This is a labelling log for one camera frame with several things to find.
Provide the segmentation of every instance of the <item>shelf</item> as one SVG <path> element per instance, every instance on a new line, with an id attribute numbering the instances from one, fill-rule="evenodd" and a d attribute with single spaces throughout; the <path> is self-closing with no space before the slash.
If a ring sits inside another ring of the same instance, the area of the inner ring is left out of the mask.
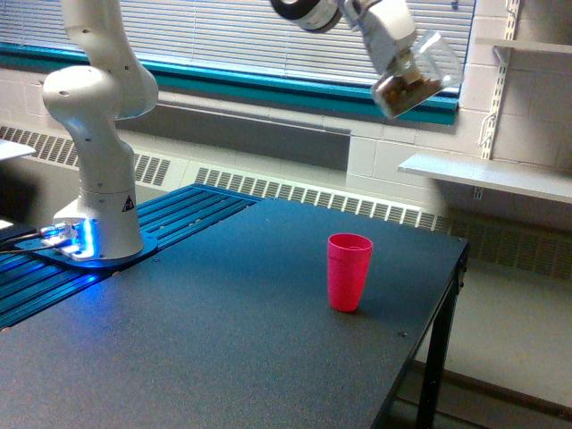
<path id="1" fill-rule="evenodd" d="M 455 155 L 416 154 L 400 172 L 572 204 L 572 174 Z"/>
<path id="2" fill-rule="evenodd" d="M 502 38 L 476 38 L 475 42 L 477 45 L 509 47 L 520 51 L 572 54 L 571 45 L 555 45 L 553 43 L 529 42 L 524 40 L 504 40 Z"/>
<path id="3" fill-rule="evenodd" d="M 0 161 L 17 158 L 18 156 L 31 155 L 36 152 L 33 148 L 0 139 Z"/>

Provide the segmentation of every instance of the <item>pink cup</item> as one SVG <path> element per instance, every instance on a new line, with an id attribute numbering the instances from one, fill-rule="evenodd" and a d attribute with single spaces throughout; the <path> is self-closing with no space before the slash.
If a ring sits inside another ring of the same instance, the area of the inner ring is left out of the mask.
<path id="1" fill-rule="evenodd" d="M 358 308 L 366 285 L 374 243 L 357 234 L 334 234 L 328 239 L 328 298 L 343 312 Z"/>

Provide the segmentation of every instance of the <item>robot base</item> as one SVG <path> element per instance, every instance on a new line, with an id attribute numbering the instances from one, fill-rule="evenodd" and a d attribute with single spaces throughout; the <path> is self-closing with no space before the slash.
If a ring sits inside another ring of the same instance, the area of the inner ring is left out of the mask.
<path id="1" fill-rule="evenodd" d="M 142 234 L 143 239 L 143 249 L 139 253 L 131 257 L 123 257 L 121 259 L 102 259 L 95 261 L 75 261 L 70 257 L 67 257 L 57 250 L 47 249 L 32 252 L 38 257 L 42 257 L 49 261 L 52 261 L 59 265 L 65 265 L 70 268 L 82 268 L 89 270 L 107 270 L 107 271 L 121 271 L 128 268 L 131 265 L 135 265 L 137 262 L 142 261 L 152 255 L 154 255 L 158 250 L 157 238 L 149 235 Z M 41 248 L 45 246 L 40 240 L 28 240 L 19 243 L 16 247 L 21 250 L 27 250 L 29 248 Z"/>

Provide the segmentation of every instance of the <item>window sill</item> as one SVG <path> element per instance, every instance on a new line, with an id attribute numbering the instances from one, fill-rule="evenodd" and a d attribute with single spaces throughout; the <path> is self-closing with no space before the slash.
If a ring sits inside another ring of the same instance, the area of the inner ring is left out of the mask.
<path id="1" fill-rule="evenodd" d="M 333 85 L 307 80 L 221 71 L 178 64 L 141 61 L 161 86 L 181 88 L 212 96 L 239 98 L 327 111 L 339 115 L 359 115 L 382 119 L 383 114 L 370 96 L 369 88 Z M 81 52 L 0 43 L 0 66 L 52 72 L 70 65 L 85 64 Z M 456 97 L 432 97 L 400 120 L 452 125 L 458 110 Z"/>

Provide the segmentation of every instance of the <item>window blinds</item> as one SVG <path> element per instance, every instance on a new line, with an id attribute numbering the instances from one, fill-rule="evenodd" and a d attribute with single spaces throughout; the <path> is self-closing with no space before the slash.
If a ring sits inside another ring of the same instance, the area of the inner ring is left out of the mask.
<path id="1" fill-rule="evenodd" d="M 239 72 L 371 85 L 359 32 L 342 20 L 326 34 L 279 17 L 269 0 L 122 0 L 138 57 Z M 475 0 L 408 0 L 419 33 L 439 30 L 465 61 Z M 0 42 L 78 50 L 55 0 L 0 0 Z"/>

